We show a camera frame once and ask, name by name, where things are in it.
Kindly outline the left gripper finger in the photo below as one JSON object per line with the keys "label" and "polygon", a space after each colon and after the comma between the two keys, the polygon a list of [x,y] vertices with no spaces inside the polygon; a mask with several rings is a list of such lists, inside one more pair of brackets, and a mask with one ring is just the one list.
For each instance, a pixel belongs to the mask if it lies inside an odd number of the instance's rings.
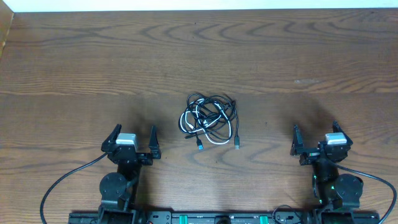
{"label": "left gripper finger", "polygon": [[161,150],[157,139],[156,126],[151,127],[149,149],[153,159],[161,159]]}
{"label": "left gripper finger", "polygon": [[116,140],[121,132],[122,125],[117,124],[116,127],[113,129],[111,134],[104,140],[101,145],[101,150],[103,152],[114,152],[118,147],[116,144]]}

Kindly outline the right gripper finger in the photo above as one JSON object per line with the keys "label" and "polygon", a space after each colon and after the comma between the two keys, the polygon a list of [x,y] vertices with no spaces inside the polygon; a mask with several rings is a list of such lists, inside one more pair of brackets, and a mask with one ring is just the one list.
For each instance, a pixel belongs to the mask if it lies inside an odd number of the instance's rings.
{"label": "right gripper finger", "polygon": [[303,139],[299,127],[297,125],[293,128],[293,141],[290,150],[291,156],[297,156],[302,154],[304,151]]}
{"label": "right gripper finger", "polygon": [[346,144],[352,146],[353,145],[353,141],[352,139],[343,131],[343,129],[341,128],[341,126],[339,125],[339,123],[334,120],[333,124],[332,124],[332,128],[333,128],[333,132],[334,133],[340,133],[341,135],[343,135],[346,139]]}

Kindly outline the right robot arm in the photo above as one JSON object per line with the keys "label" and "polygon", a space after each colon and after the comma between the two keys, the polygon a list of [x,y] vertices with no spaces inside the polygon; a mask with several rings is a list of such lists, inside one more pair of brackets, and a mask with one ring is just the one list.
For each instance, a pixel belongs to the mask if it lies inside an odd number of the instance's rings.
{"label": "right robot arm", "polygon": [[293,128],[290,154],[299,156],[301,166],[311,166],[312,188],[319,207],[303,218],[306,223],[354,223],[353,210],[359,208],[363,181],[352,174],[340,174],[338,163],[348,156],[353,142],[337,121],[333,132],[325,134],[317,147],[305,147],[297,125]]}

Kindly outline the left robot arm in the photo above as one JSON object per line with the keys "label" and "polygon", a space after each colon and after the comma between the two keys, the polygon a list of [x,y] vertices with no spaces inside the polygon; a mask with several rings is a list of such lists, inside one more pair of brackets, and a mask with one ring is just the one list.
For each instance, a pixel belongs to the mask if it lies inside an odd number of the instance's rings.
{"label": "left robot arm", "polygon": [[161,158],[157,128],[151,127],[149,152],[137,152],[137,136],[122,133],[117,124],[101,145],[107,158],[118,166],[105,175],[100,184],[101,204],[98,223],[148,223],[145,211],[136,207],[141,168]]}

